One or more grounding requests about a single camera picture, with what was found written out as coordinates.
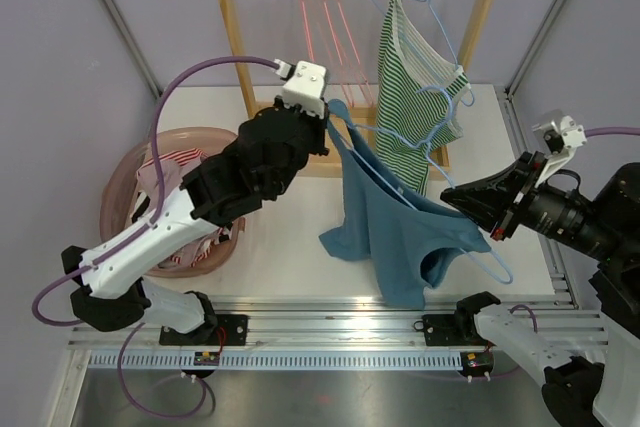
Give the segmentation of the blue tank top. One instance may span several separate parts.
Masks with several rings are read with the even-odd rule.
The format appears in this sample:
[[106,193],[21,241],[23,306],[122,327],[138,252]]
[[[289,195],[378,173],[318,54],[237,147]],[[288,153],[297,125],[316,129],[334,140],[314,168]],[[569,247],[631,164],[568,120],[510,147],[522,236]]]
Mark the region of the blue tank top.
[[422,309],[424,290],[438,288],[451,263],[469,252],[488,253],[478,227],[463,214],[409,189],[375,155],[352,124],[346,104],[331,100],[327,132],[342,164],[344,220],[319,236],[332,257],[371,260],[378,288],[392,307]]

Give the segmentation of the red white striped tank top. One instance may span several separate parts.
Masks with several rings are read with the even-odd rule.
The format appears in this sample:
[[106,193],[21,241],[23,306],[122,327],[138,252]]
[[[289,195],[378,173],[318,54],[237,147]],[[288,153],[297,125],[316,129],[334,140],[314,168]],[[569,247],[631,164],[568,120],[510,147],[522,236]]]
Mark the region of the red white striped tank top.
[[[182,176],[199,166],[207,155],[199,148],[174,150],[160,156],[165,188],[168,192],[180,185]],[[136,222],[139,217],[156,208],[159,185],[152,159],[145,162],[137,171],[138,192],[132,208],[130,220]],[[214,269],[223,260],[223,250],[228,250],[233,240],[235,227],[218,228],[212,235],[201,237],[186,247],[173,253],[149,272],[153,276],[184,276],[188,271]]]

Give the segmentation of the green white striped tank top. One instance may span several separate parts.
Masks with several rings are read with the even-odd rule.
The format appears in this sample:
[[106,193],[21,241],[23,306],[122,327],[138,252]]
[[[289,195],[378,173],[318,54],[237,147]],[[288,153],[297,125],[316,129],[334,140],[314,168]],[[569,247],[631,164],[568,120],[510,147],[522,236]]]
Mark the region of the green white striped tank top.
[[424,39],[402,0],[388,0],[378,48],[375,129],[375,148],[384,165],[424,194],[432,153],[463,136],[457,108],[472,98],[463,67]]

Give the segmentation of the pink wire hanger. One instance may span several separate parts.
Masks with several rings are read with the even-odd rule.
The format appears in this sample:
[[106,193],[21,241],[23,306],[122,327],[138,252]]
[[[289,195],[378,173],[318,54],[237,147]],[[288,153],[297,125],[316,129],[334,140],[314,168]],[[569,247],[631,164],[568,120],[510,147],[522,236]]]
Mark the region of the pink wire hanger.
[[315,61],[314,47],[311,28],[309,24],[308,13],[306,9],[306,0],[298,0],[304,32],[304,40],[307,48],[308,58],[311,62]]
[[338,32],[336,31],[336,27],[333,22],[333,18],[330,11],[329,2],[330,0],[319,0],[322,4],[322,10],[324,12],[326,25],[328,28],[328,34],[330,35],[331,41],[325,42],[325,47],[327,51],[327,55],[333,68],[337,72],[337,83],[340,85],[342,93],[344,95],[345,103],[348,107],[353,107],[355,105],[355,97],[353,93],[353,89],[350,83],[344,78],[347,74],[346,67],[348,66],[346,52],[342,47]]
[[345,76],[349,76],[353,84],[355,84],[362,95],[363,103],[367,108],[372,109],[375,106],[375,99],[369,80],[364,72],[360,54],[354,40],[352,30],[350,28],[342,0],[333,0],[337,9],[341,28],[344,30],[346,40],[342,42],[337,36],[334,36],[334,44],[338,53],[340,65],[344,68]]

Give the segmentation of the dusty pink tank top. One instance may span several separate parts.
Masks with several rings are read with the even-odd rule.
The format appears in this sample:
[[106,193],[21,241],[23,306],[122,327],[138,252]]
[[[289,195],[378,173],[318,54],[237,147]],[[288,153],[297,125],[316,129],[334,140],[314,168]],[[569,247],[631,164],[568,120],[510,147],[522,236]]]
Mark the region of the dusty pink tank top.
[[[165,193],[170,193],[181,184],[182,177],[199,166],[207,155],[198,148],[188,150],[174,150],[160,156],[163,171]],[[158,203],[159,184],[153,160],[144,163],[136,172],[139,191],[131,215],[134,223],[139,217],[153,211]],[[198,262],[206,259],[211,251],[215,235],[201,237],[158,264],[159,269],[175,270],[194,267]]]

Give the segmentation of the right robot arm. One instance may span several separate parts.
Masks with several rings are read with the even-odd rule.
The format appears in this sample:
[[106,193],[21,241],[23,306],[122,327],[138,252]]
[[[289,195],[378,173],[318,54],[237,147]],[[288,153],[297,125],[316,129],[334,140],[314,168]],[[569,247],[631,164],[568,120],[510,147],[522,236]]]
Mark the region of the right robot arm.
[[597,261],[590,279],[606,322],[602,363],[553,347],[482,292],[459,301],[454,331],[503,350],[540,387],[562,426],[636,426],[639,423],[639,165],[620,167],[594,200],[579,190],[548,184],[551,161],[523,153],[503,171],[440,197],[495,240],[525,226]]

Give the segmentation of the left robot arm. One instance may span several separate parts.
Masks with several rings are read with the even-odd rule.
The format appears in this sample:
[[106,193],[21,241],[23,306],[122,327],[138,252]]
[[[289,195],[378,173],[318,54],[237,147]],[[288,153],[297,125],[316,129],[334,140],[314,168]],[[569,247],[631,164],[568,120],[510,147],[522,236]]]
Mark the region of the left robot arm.
[[143,277],[187,244],[276,200],[310,156],[327,155],[329,110],[325,101],[318,105],[312,113],[276,97],[273,106],[240,125],[221,153],[160,195],[149,214],[98,247],[67,248],[64,265],[81,277],[70,296],[76,317],[101,332],[145,322],[169,327],[195,345],[208,343],[218,321],[207,296],[179,293]]

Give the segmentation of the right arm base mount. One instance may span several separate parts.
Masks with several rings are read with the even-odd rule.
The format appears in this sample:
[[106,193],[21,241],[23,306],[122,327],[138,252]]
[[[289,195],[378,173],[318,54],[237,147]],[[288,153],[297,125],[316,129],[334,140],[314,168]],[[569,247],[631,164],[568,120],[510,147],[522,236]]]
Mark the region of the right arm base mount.
[[413,329],[423,335],[429,347],[493,347],[481,337],[472,317],[457,314],[426,314],[416,320]]

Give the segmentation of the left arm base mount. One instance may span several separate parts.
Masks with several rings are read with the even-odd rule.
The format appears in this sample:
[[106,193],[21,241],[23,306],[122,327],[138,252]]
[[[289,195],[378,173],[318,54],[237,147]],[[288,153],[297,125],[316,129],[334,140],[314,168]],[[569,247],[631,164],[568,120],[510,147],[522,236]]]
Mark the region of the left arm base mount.
[[241,314],[217,314],[215,327],[200,326],[195,331],[182,334],[169,327],[163,327],[159,344],[162,346],[245,346],[249,317]]

